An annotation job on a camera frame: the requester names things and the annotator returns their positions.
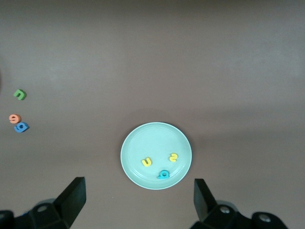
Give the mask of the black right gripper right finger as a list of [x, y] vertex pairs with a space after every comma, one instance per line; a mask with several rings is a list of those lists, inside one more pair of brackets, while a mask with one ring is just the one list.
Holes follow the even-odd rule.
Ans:
[[198, 221], [193, 229], [251, 229], [251, 220], [231, 205], [219, 204], [203, 179], [194, 180], [193, 202]]

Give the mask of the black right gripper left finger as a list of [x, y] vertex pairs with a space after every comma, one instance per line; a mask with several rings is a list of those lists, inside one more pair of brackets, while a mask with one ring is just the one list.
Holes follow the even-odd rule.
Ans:
[[15, 229], [69, 229], [86, 203], [84, 177], [76, 177], [52, 202], [42, 202], [14, 219]]

